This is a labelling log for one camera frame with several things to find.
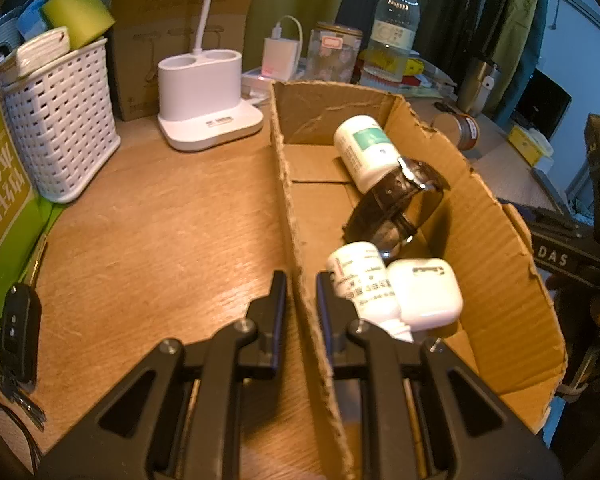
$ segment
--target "wall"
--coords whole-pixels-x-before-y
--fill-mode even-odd
[[[595,0],[583,0],[600,14]],[[551,138],[554,166],[549,177],[565,190],[586,160],[584,126],[590,113],[600,114],[600,30],[565,1],[554,21],[557,0],[549,0],[547,28],[538,69],[572,98],[562,123]]]

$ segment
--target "plastic water bottle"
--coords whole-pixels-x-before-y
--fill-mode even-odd
[[[417,0],[380,0],[360,84],[397,90],[420,22]]]

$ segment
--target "glass jar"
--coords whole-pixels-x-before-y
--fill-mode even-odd
[[[348,83],[361,42],[357,28],[318,22],[311,31],[304,78]]]

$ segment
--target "white cable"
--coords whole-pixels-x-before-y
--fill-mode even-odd
[[[209,8],[211,0],[202,1],[202,11],[200,12],[200,21],[198,22],[198,30],[196,31],[196,43],[194,43],[193,53],[202,53],[202,36],[205,35],[206,19],[209,16]]]
[[[300,64],[300,54],[302,52],[302,25],[291,14],[285,14],[284,16],[282,16],[282,18],[280,18],[278,20],[278,22],[276,23],[276,26],[271,31],[271,37],[274,40],[279,40],[280,39],[280,36],[282,35],[282,27],[280,26],[280,22],[282,20],[284,20],[285,18],[289,18],[290,20],[294,20],[296,22],[296,26],[298,27],[298,40],[300,42],[300,45],[298,45],[298,51],[296,52],[296,62],[295,62],[295,65],[294,65],[294,76],[295,76],[296,72],[298,71],[298,65]]]
[[[250,99],[246,101],[255,107],[268,103],[270,99],[268,94],[257,94],[256,92],[251,92],[250,96]]]

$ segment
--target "green sponge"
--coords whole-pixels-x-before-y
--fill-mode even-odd
[[[72,50],[91,43],[115,23],[101,0],[49,0],[42,11],[53,27],[69,29]]]

